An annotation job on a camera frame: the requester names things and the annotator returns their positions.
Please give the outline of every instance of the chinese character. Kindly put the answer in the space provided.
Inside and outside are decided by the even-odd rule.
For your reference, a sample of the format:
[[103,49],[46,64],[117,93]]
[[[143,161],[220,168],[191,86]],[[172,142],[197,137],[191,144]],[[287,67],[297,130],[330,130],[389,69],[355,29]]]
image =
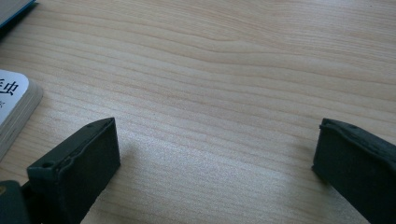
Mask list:
[[[3,79],[0,79],[0,87],[3,87]],[[16,82],[14,81],[13,83],[8,83],[4,88],[3,91],[0,91],[0,93],[9,93],[10,95],[14,94],[14,91],[18,88],[18,85],[16,85]]]

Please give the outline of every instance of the light brown wood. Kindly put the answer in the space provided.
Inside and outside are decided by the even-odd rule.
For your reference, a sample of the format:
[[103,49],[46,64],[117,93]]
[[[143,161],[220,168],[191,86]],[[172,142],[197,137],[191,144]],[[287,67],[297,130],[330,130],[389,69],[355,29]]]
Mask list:
[[1,180],[115,117],[83,223],[366,223],[311,165],[322,118],[396,144],[394,1],[38,3],[0,43],[44,89]]

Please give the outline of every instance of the blue edge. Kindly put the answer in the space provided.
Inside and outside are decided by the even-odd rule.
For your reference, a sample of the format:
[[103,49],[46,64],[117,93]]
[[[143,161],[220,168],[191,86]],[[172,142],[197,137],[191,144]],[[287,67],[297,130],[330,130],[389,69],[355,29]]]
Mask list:
[[2,24],[0,24],[0,28],[2,28],[4,25],[6,25],[7,22],[11,21],[12,19],[14,19],[14,17],[16,17],[18,14],[20,14],[21,12],[23,12],[27,7],[29,7],[30,5],[33,4],[35,0],[32,0],[31,2],[29,2],[28,4],[26,4],[26,6],[22,7],[17,13],[15,13],[14,15],[12,15],[10,18],[8,18],[6,21],[4,21]]

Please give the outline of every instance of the stack of cards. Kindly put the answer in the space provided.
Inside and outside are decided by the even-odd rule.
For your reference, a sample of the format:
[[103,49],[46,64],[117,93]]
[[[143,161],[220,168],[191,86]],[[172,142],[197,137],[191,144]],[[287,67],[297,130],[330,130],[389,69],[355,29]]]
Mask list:
[[0,160],[43,97],[26,76],[0,70]]

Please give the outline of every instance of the wooden table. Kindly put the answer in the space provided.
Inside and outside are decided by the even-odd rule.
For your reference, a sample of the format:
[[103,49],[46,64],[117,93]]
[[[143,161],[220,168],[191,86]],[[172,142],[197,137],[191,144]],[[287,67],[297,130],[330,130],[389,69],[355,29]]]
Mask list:
[[395,2],[37,1],[0,42],[45,92],[1,180],[115,117],[82,223],[366,223],[311,165],[322,118],[396,144]]

